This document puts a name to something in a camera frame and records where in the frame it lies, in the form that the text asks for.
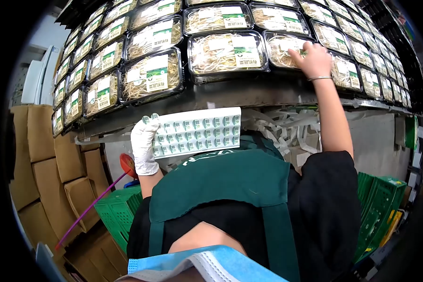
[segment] black shirt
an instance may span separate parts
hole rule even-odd
[[[302,176],[291,166],[287,205],[302,282],[330,281],[350,266],[360,229],[357,187],[354,161],[346,151],[311,155]],[[143,200],[130,228],[130,259],[148,256],[150,200]],[[261,209],[231,200],[202,204],[166,221],[162,254],[202,221],[229,234],[249,258],[269,268]]]

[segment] apron strap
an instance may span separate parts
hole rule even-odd
[[[149,256],[161,255],[165,222],[151,223],[149,231]]]
[[[286,203],[261,208],[270,270],[289,282],[299,282],[298,258]]]

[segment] green apron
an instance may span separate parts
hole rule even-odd
[[[165,221],[203,203],[234,200],[261,208],[270,270],[300,281],[287,208],[290,164],[272,141],[258,138],[243,135],[238,149],[191,157],[160,180],[149,205],[149,256],[162,253]]]

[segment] purple stick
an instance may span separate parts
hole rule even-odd
[[[99,197],[97,197],[96,200],[94,200],[94,202],[82,213],[81,216],[79,216],[79,218],[77,218],[77,220],[73,223],[73,225],[69,228],[68,232],[66,232],[66,234],[63,236],[63,238],[60,240],[60,242],[58,242],[58,244],[55,246],[55,249],[58,250],[58,248],[60,247],[60,245],[62,244],[62,242],[66,239],[66,237],[68,237],[69,233],[72,231],[72,229],[77,225],[77,223],[80,222],[80,220],[85,216],[85,214],[97,203],[98,200],[100,200],[103,196],[105,196],[105,194],[113,187],[116,185],[116,183],[118,183],[119,180],[121,180],[121,178],[123,178],[127,173],[124,172],[123,175],[119,176],[118,179],[116,179],[115,182],[113,182],[113,184],[111,184],[107,190],[105,190],[102,195],[100,195]]]

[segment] plastic container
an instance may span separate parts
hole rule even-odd
[[[360,81],[360,72],[357,70],[355,62],[336,52],[329,52],[332,55],[332,79],[335,86],[341,90],[363,91]]]
[[[385,65],[385,60],[383,59],[383,57],[376,53],[371,53],[371,57],[373,58],[374,66],[376,70],[380,74],[383,74],[384,76],[388,76],[387,66]]]
[[[263,29],[295,32],[310,37],[304,16],[297,10],[271,4],[250,4],[255,25]]]
[[[189,36],[199,32],[223,29],[252,29],[254,19],[242,2],[206,4],[187,8],[183,13],[184,32]]]
[[[89,25],[85,27],[85,30],[83,31],[82,36],[80,37],[80,41],[85,40],[90,34],[95,32],[99,28],[102,22],[102,18],[103,15],[99,15]]]
[[[360,42],[364,42],[363,36],[361,35],[361,31],[357,25],[353,24],[352,22],[346,20],[345,18],[339,15],[335,15],[335,18],[337,19],[338,24],[340,25],[344,33],[346,33],[352,38],[359,40]]]
[[[305,56],[303,45],[305,41],[312,41],[310,38],[301,37],[294,33],[265,30],[263,32],[263,39],[266,43],[266,53],[268,60],[272,66],[280,69],[298,69],[291,56],[288,54],[288,49],[293,49]]]
[[[377,54],[381,53],[379,46],[377,45],[376,41],[374,40],[374,38],[372,37],[372,35],[370,33],[366,32],[362,29],[361,35],[363,36],[365,43],[371,49],[372,53],[377,53]]]
[[[130,29],[139,30],[181,10],[182,0],[157,0],[136,10],[131,19]]]
[[[257,31],[212,31],[188,40],[192,75],[268,71],[265,44]]]
[[[94,50],[99,50],[106,44],[123,35],[127,31],[129,20],[129,16],[123,16],[100,31],[94,44]]]
[[[107,13],[105,18],[103,19],[103,25],[107,26],[114,20],[117,20],[119,17],[131,12],[136,8],[138,0],[128,0],[125,2],[120,3],[118,6],[111,9],[110,12]]]
[[[348,39],[341,31],[315,20],[310,20],[310,25],[323,46],[345,55],[351,55]]]
[[[362,65],[374,70],[374,63],[371,58],[371,53],[369,50],[360,42],[357,42],[351,38],[348,38],[348,41],[351,46],[351,50],[355,60]]]
[[[122,68],[121,104],[150,102],[183,90],[181,51],[177,47],[149,55]]]
[[[88,83],[83,96],[84,117],[91,119],[118,105],[120,71],[113,69]]]
[[[334,0],[326,0],[327,4],[329,4],[329,9],[334,12],[336,15],[345,18],[346,20],[354,21],[349,13],[348,9],[344,7],[342,4],[337,3]]]
[[[66,81],[67,79],[63,79],[60,84],[57,85],[55,88],[55,92],[53,93],[53,108],[55,109],[58,107],[66,96]]]
[[[299,0],[299,4],[304,14],[308,15],[310,18],[339,28],[335,17],[329,9],[307,1]]]
[[[72,65],[77,65],[81,60],[83,60],[84,57],[86,57],[94,44],[94,34],[90,35],[88,38],[86,38],[83,43],[75,49],[75,52],[73,54],[72,59]]]
[[[87,79],[89,59],[84,59],[69,74],[68,93],[71,93],[76,87],[84,83]]]
[[[379,75],[379,81],[381,82],[382,94],[384,100],[393,103],[393,90],[391,89],[391,82],[383,75]]]
[[[381,86],[376,72],[364,65],[359,65],[361,82],[365,94],[376,100],[382,100]]]
[[[54,110],[52,114],[52,136],[53,138],[60,135],[63,131],[63,120],[64,120],[64,111],[63,107],[60,105],[57,109]]]
[[[92,80],[107,70],[117,66],[123,58],[124,37],[108,44],[92,55],[88,79]]]
[[[138,59],[147,54],[173,47],[182,40],[182,16],[169,16],[128,35],[125,43],[125,60]]]

